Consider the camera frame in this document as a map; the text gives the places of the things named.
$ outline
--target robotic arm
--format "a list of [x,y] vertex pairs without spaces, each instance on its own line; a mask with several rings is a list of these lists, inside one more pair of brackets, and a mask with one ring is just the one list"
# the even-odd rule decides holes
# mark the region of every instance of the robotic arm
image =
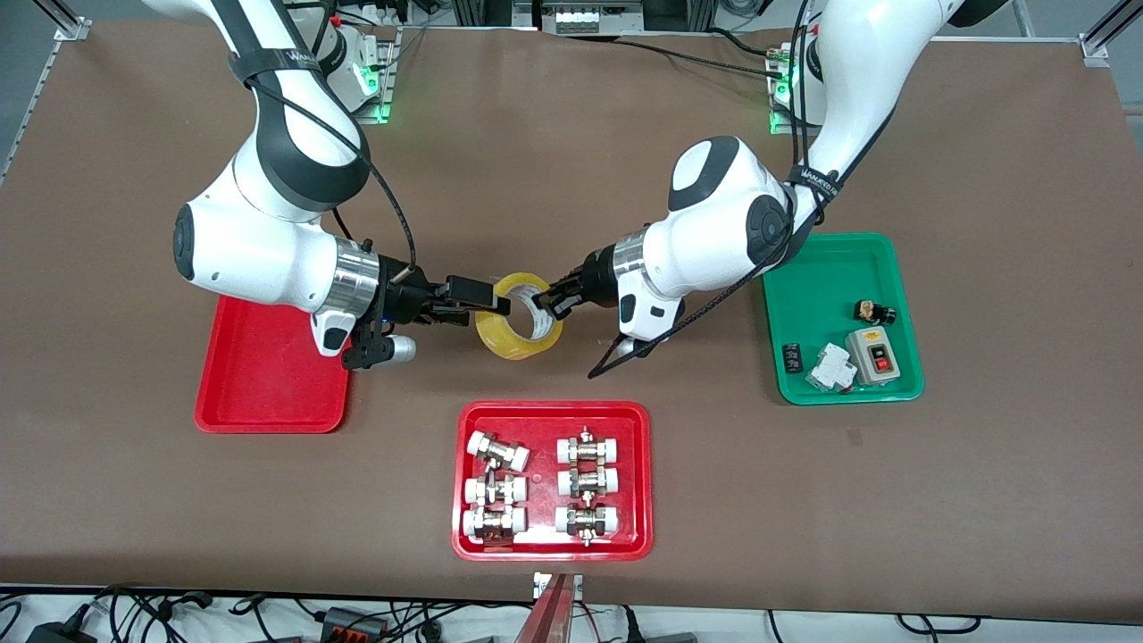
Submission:
[[[666,218],[591,252],[536,304],[558,319],[584,302],[618,305],[620,353],[641,357],[680,330],[688,292],[789,260],[886,126],[921,50],[965,3],[830,0],[816,39],[825,118],[806,161],[782,182],[736,137],[697,143],[674,164]],[[994,10],[1002,2],[968,3]]]
[[[342,354],[352,336],[342,355],[347,369],[413,359],[413,341],[392,336],[387,324],[467,325],[470,311],[509,312],[490,283],[462,276],[433,283],[411,256],[406,263],[374,252],[368,239],[357,243],[322,231],[321,214],[355,195],[375,171],[368,142],[325,79],[345,62],[339,34],[330,42],[319,32],[319,61],[278,0],[145,1],[173,17],[213,21],[231,50],[231,69],[257,102],[254,132],[176,217],[175,265],[184,278],[309,312],[325,356]],[[323,69],[338,48],[341,61]]]

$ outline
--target white plastic cap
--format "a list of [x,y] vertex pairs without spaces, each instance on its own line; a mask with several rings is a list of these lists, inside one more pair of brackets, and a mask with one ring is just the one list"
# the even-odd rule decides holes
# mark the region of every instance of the white plastic cap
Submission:
[[555,441],[555,461],[560,465],[568,464],[568,448],[570,444],[567,440]]
[[620,472],[615,467],[604,467],[604,482],[607,484],[607,493],[615,493],[620,490]]
[[604,533],[620,531],[620,513],[615,507],[604,507]]
[[512,533],[523,533],[528,531],[528,516],[523,513],[523,507],[512,508]]
[[528,464],[528,455],[531,453],[522,447],[515,448],[515,456],[512,457],[512,461],[507,464],[507,467],[513,472],[522,472],[523,467]]
[[618,458],[620,452],[616,450],[615,439],[609,437],[604,441],[604,461],[608,465],[613,465]]
[[469,479],[464,481],[464,501],[475,503],[477,501],[477,479]]
[[464,529],[464,536],[477,536],[477,513],[472,509],[465,509],[461,525]]
[[557,507],[555,508],[555,531],[560,533],[568,532],[568,508]]
[[475,456],[477,450],[480,449],[480,441],[485,440],[483,432],[472,432],[472,437],[469,439],[469,456]]
[[523,503],[528,499],[528,479],[517,476],[512,479],[512,500]]
[[572,497],[572,472],[555,472],[555,485],[560,488],[560,496]]

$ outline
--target tape roll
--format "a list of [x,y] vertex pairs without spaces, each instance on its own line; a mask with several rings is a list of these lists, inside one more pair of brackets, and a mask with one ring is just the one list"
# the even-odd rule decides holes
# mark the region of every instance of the tape roll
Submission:
[[504,360],[526,360],[543,353],[560,339],[562,321],[557,320],[531,300],[533,295],[549,288],[543,279],[530,272],[514,272],[493,286],[498,297],[511,297],[531,313],[531,337],[525,338],[507,325],[507,319],[495,312],[477,312],[477,333],[488,351]]

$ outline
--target table surface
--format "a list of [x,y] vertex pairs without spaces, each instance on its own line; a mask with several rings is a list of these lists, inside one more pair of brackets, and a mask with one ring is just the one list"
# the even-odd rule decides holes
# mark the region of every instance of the table surface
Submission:
[[[401,67],[368,135],[433,276],[561,275],[661,218],[711,135],[789,167],[757,78],[514,31],[431,31]],[[0,188],[2,580],[520,600],[567,570],[598,602],[1143,619],[1143,166],[1077,47],[933,43],[831,206],[823,231],[900,255],[927,388],[895,405],[785,404],[749,288],[596,381],[614,310],[521,363],[415,329],[417,360],[354,376],[334,434],[202,434],[215,296],[174,270],[171,222],[253,121],[208,26],[64,46]],[[375,185],[343,214],[403,254]],[[458,560],[456,419],[487,399],[644,404],[652,553]]]

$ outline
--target empty red tray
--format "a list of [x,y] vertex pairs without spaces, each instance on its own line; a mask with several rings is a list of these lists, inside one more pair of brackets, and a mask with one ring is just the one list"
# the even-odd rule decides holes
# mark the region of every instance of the empty red tray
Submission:
[[[567,471],[555,459],[555,441],[576,437],[584,427],[599,440],[615,439],[620,490],[599,503],[618,509],[620,529],[614,536],[593,540],[590,547],[555,530],[555,508],[567,507],[560,497],[555,473]],[[485,464],[469,456],[473,432],[499,442],[517,442],[531,450],[523,476],[528,480],[528,530],[503,547],[485,547],[461,530],[464,481],[477,477]],[[453,549],[466,561],[636,561],[650,552],[650,418],[633,402],[474,402],[461,413],[456,437],[456,474],[453,490]]]
[[219,296],[194,423],[211,434],[323,434],[345,413],[349,372],[322,357],[310,315]]

